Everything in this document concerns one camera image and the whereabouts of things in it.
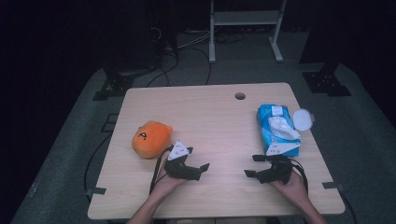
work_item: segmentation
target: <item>stuffed toy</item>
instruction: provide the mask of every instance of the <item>stuffed toy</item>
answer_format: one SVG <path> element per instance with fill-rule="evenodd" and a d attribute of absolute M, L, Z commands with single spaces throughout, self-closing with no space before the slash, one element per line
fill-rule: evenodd
<path fill-rule="evenodd" d="M 171 143 L 173 128 L 150 120 L 140 127 L 132 139 L 132 148 L 144 159 L 159 156 Z"/>

